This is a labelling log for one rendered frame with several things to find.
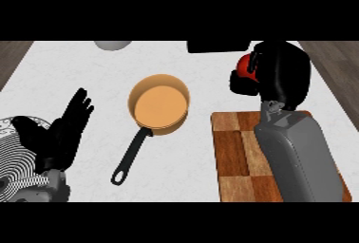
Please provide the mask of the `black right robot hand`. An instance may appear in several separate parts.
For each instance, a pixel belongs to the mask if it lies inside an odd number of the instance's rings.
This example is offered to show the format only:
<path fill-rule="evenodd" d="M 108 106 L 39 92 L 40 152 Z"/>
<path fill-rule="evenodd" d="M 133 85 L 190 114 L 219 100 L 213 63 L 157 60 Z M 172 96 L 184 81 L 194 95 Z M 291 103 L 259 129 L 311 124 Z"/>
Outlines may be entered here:
<path fill-rule="evenodd" d="M 260 95 L 263 102 L 280 102 L 286 110 L 294 111 L 309 93 L 312 66 L 308 53 L 287 41 L 263 41 L 249 55 L 249 72 L 256 72 L 257 80 L 240 78 L 234 70 L 232 92 Z"/>

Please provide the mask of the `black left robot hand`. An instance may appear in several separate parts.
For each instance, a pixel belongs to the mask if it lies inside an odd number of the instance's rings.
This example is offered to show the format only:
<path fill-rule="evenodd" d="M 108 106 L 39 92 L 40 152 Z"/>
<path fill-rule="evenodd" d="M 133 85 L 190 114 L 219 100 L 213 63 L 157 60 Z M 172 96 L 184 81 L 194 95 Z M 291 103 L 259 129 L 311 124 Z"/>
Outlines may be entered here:
<path fill-rule="evenodd" d="M 36 173 L 57 169 L 65 171 L 76 158 L 82 134 L 95 111 L 88 90 L 80 87 L 64 113 L 45 129 L 24 116 L 17 116 L 12 125 L 21 145 L 36 153 Z"/>

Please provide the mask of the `red tomato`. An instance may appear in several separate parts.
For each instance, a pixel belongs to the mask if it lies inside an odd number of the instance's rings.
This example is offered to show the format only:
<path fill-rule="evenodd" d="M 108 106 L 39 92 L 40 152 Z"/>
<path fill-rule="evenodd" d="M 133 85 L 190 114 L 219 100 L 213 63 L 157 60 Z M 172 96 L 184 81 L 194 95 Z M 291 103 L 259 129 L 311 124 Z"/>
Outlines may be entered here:
<path fill-rule="evenodd" d="M 235 67 L 237 76 L 240 78 L 249 78 L 253 81 L 256 81 L 257 80 L 256 72 L 249 72 L 249 65 L 250 65 L 250 55 L 246 54 L 237 62 L 237 67 Z"/>

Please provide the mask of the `wooden cutting board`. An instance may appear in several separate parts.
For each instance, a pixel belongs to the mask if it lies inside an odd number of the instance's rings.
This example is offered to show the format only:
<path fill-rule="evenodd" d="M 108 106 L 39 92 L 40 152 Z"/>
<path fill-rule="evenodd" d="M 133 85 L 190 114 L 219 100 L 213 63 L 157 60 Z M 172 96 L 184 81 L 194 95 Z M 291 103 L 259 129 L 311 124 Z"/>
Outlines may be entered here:
<path fill-rule="evenodd" d="M 260 112 L 213 112 L 210 122 L 221 201 L 283 202 L 255 135 Z"/>

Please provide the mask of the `black and white striped plate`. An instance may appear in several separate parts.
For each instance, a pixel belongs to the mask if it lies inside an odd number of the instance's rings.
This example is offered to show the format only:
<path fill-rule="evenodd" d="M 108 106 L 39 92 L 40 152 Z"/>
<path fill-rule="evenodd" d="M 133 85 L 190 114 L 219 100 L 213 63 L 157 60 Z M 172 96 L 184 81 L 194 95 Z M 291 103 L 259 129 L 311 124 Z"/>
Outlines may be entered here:
<path fill-rule="evenodd" d="M 48 202 L 48 173 L 36 173 L 36 153 L 21 145 L 12 120 L 0 119 L 0 202 Z"/>

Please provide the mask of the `black appliance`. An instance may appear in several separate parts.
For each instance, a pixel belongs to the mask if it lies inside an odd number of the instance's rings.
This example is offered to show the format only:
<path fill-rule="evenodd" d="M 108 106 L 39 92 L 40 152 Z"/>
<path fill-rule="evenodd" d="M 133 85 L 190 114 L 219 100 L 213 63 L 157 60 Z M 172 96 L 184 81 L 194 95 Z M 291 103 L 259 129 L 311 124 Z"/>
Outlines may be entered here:
<path fill-rule="evenodd" d="M 187 47 L 190 53 L 212 53 L 246 51 L 250 46 L 250 41 L 188 41 Z"/>

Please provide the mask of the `grey round bowl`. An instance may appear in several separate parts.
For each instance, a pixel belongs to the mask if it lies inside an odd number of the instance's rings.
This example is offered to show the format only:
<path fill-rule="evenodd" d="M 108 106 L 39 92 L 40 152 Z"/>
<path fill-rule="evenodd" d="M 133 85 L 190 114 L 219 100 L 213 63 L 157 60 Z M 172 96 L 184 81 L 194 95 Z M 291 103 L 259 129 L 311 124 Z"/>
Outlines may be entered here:
<path fill-rule="evenodd" d="M 129 44 L 130 41 L 96 41 L 96 46 L 102 50 L 111 50 L 111 51 L 126 48 Z"/>

